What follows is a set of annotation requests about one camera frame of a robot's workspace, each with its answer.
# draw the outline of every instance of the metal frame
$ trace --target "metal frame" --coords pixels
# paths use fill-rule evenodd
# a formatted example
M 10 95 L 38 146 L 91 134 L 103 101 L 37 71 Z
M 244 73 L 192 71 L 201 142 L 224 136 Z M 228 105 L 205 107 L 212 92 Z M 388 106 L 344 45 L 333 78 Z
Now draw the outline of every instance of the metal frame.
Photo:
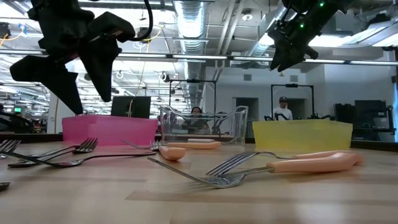
M 310 87 L 311 88 L 311 102 L 312 102 L 312 115 L 315 114 L 315 100 L 313 96 L 313 85 L 299 85 L 299 84 L 272 84 L 271 85 L 271 115 L 274 114 L 274 86 L 284 86 L 286 88 Z
M 217 106 L 217 81 L 213 80 L 170 80 L 169 82 L 169 106 L 172 104 L 172 83 L 173 82 L 186 82 L 186 83 L 212 83 L 214 84 L 214 114 L 216 114 Z

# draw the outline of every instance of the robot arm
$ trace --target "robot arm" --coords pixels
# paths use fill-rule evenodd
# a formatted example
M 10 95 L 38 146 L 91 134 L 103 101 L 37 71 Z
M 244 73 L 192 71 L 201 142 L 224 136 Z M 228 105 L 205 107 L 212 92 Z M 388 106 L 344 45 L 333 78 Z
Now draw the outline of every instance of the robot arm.
M 80 57 L 99 95 L 111 101 L 112 65 L 122 49 L 117 41 L 140 41 L 152 32 L 153 15 L 148 0 L 149 28 L 135 37 L 133 26 L 124 19 L 105 12 L 95 18 L 80 8 L 78 0 L 31 0 L 29 19 L 38 21 L 43 32 L 39 46 L 48 57 L 28 55 L 11 66 L 15 81 L 41 82 L 56 94 L 75 114 L 82 114 L 77 73 L 68 72 L 65 64 Z
M 282 0 L 289 10 L 297 14 L 290 21 L 277 22 L 268 36 L 274 40 L 275 55 L 270 69 L 278 68 L 278 72 L 303 62 L 304 56 L 318 58 L 318 52 L 308 46 L 316 35 L 322 35 L 323 26 L 337 11 L 347 13 L 353 0 Z

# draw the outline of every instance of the white shirt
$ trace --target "white shirt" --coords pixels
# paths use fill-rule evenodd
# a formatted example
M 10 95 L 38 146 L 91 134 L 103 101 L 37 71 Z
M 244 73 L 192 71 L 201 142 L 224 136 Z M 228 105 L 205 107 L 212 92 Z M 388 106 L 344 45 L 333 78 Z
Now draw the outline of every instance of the white shirt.
M 293 119 L 292 111 L 287 108 L 281 108 L 280 106 L 274 108 L 274 114 L 271 114 L 270 117 L 276 121 L 275 113 L 283 114 L 287 119 Z M 278 116 L 279 121 L 284 121 L 285 118 L 282 116 Z

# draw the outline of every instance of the woman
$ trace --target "woman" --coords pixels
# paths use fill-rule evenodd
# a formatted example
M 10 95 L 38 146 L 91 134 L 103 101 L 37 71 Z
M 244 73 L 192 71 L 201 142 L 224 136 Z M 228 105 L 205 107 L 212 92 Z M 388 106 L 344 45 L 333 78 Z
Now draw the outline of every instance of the woman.
M 202 114 L 200 107 L 196 106 L 192 108 L 191 114 L 193 118 L 188 121 L 185 120 L 182 123 L 182 128 L 187 129 L 189 134 L 208 134 L 210 132 L 209 125 L 205 120 L 200 119 L 200 115 Z

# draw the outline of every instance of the doorway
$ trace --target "doorway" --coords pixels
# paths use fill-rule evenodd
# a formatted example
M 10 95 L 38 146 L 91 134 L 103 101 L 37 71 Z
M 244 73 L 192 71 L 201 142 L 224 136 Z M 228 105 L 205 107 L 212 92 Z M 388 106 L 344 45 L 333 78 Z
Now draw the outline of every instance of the doorway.
M 305 114 L 305 99 L 291 99 L 287 104 L 289 110 L 292 111 L 293 119 L 306 119 Z
M 247 106 L 249 108 L 248 111 L 248 119 L 254 119 L 255 121 L 259 120 L 259 99 L 258 98 L 235 98 L 236 106 Z

